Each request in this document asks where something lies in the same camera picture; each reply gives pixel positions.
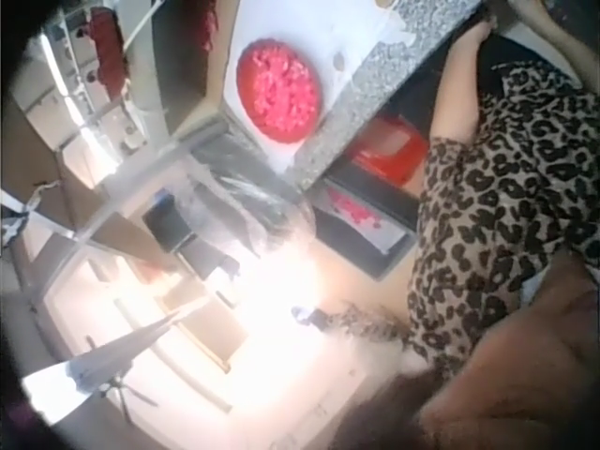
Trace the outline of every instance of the white paper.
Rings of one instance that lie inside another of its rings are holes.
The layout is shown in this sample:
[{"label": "white paper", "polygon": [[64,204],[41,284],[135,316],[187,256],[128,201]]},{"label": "white paper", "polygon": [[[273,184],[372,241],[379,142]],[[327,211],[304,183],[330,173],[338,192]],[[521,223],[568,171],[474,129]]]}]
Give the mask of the white paper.
[{"label": "white paper", "polygon": [[[405,43],[412,44],[410,36],[406,37],[401,30],[396,33],[399,27],[404,27],[404,22],[398,14],[391,8],[377,7],[375,0],[240,0],[223,95],[277,172],[289,167],[302,142],[274,142],[250,121],[236,85],[237,62],[244,49],[256,40],[272,38],[305,56],[320,78],[323,120],[380,40],[399,43],[406,38]],[[334,68],[336,53],[344,57],[343,71]]]}]

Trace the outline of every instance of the red round plate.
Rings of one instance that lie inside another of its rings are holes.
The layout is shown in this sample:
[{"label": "red round plate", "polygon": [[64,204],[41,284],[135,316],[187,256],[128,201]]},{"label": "red round plate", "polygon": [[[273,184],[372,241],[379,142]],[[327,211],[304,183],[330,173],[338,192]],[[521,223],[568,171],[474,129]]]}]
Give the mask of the red round plate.
[{"label": "red round plate", "polygon": [[278,143],[296,143],[314,131],[322,108],[316,71],[287,44],[261,39],[237,63],[237,90],[252,123]]}]

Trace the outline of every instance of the dark hair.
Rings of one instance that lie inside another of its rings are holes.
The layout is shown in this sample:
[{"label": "dark hair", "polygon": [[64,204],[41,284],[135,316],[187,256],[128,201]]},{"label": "dark hair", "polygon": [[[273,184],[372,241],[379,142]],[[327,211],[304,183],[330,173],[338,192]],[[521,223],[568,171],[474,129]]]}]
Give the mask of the dark hair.
[{"label": "dark hair", "polygon": [[430,450],[418,422],[421,407],[442,387],[438,371],[399,375],[375,397],[350,410],[330,450]]}]

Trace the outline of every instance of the gray speckled counter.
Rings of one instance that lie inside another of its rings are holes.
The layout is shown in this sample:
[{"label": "gray speckled counter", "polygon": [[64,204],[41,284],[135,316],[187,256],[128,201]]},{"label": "gray speckled counter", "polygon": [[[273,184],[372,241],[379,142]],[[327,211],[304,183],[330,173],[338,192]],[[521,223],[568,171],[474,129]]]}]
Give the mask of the gray speckled counter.
[{"label": "gray speckled counter", "polygon": [[286,177],[309,188],[429,55],[466,21],[482,0],[400,0],[396,6],[411,47],[378,44],[356,71],[319,130],[300,148]]}]

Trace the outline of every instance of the leopard print dress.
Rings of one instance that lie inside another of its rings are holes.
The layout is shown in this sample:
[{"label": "leopard print dress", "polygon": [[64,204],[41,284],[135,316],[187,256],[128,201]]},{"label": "leopard print dress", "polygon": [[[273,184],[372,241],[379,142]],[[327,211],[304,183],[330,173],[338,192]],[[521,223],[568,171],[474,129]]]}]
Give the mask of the leopard print dress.
[{"label": "leopard print dress", "polygon": [[471,146],[431,143],[409,345],[453,376],[562,246],[600,265],[598,97],[546,62],[493,69]]}]

